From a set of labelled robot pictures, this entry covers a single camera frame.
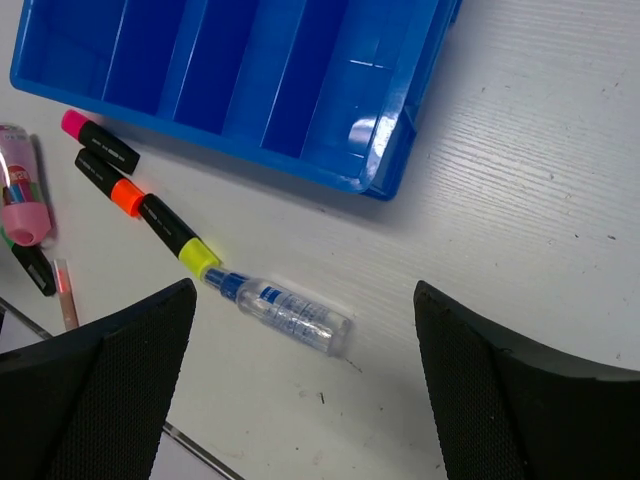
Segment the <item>yellow cap black highlighter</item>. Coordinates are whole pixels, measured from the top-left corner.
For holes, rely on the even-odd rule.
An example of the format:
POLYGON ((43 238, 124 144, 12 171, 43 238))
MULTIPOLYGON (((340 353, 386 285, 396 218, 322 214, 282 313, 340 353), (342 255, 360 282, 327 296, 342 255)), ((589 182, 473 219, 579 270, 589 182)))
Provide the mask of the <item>yellow cap black highlighter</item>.
POLYGON ((198 279, 221 260, 204 241, 158 196, 146 194, 139 213, 171 253, 198 279))

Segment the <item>green cap black highlighter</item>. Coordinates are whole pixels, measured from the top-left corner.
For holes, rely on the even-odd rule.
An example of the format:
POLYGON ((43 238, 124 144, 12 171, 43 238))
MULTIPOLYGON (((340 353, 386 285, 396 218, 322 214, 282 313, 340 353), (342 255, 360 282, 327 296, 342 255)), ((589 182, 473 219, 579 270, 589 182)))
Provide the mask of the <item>green cap black highlighter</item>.
POLYGON ((1 229, 1 236, 40 292, 45 297, 53 296, 57 292, 56 283, 51 264, 41 248, 38 245, 21 246, 15 243, 8 237, 4 229, 1 229))

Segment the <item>orange cap black highlighter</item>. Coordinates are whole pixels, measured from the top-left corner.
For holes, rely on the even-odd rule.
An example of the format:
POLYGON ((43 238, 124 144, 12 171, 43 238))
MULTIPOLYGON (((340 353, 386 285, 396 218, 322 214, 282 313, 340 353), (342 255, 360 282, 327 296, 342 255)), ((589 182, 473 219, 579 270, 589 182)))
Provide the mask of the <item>orange cap black highlighter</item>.
POLYGON ((74 164, 126 214, 131 217, 139 216, 139 207, 145 194, 118 170, 86 148, 78 152, 74 164))

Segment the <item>pink marker set tube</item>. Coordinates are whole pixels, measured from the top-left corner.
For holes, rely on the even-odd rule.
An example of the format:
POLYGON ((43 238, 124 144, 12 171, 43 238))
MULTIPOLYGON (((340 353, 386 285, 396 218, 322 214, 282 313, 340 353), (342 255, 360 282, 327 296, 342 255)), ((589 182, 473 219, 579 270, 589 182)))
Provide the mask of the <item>pink marker set tube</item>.
POLYGON ((1 220, 9 239, 23 247, 39 244, 52 229, 33 143, 13 124, 1 125, 1 220))

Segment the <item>clear spray bottle blue cap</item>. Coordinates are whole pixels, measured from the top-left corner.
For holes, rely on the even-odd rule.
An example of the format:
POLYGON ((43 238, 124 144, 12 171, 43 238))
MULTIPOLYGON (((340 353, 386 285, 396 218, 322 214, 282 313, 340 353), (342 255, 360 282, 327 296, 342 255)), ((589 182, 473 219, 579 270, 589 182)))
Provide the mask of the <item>clear spray bottle blue cap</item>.
POLYGON ((202 281, 245 315, 330 357, 343 355, 351 321, 334 310, 261 278, 210 268, 202 281))

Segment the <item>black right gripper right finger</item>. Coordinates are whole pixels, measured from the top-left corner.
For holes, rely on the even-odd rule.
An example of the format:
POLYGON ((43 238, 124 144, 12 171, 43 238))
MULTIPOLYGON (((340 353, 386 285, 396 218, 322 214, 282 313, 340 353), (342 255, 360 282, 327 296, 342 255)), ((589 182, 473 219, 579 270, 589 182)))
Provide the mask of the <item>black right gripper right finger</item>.
POLYGON ((534 341, 424 281, 413 301, 448 478, 638 478, 638 371, 534 341))

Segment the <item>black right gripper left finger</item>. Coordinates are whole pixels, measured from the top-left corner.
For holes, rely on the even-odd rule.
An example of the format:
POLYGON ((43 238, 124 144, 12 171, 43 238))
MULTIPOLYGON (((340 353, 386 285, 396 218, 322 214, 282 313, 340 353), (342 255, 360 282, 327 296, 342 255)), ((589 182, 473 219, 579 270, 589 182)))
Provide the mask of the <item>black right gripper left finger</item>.
POLYGON ((149 478, 196 300, 183 279, 2 354, 2 478, 149 478))

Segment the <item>pink cap black highlighter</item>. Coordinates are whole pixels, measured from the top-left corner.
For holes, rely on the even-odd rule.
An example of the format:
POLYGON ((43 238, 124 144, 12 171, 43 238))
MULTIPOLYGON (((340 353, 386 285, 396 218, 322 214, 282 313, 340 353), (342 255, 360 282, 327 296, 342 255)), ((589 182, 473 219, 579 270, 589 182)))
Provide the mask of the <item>pink cap black highlighter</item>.
POLYGON ((67 110, 61 128, 95 155, 122 172, 134 173, 140 155, 125 142, 76 110, 67 110))

